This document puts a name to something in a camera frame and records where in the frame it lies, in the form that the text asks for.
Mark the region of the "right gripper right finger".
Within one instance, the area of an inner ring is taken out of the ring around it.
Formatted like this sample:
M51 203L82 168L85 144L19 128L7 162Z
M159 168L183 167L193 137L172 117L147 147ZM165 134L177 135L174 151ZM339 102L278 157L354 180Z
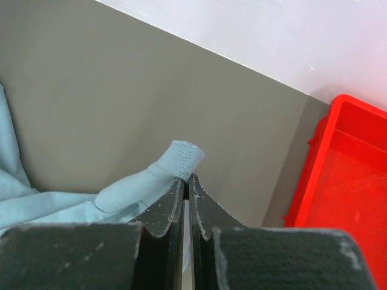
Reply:
M355 240L329 228L249 228L188 181L194 289L375 289Z

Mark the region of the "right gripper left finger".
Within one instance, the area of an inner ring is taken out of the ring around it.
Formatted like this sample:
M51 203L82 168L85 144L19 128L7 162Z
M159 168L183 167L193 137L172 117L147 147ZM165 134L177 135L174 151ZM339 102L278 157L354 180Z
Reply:
M185 183L125 224L25 224L1 236L2 289L180 289Z

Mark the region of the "grey-blue t shirt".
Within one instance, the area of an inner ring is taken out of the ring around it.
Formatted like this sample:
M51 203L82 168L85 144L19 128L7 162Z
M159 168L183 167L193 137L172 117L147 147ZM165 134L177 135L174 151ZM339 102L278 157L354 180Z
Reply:
M98 194L39 192L22 166L5 91L1 91L1 233L20 224L124 223L146 210L177 178L187 181L204 159L187 141L173 140L147 169Z

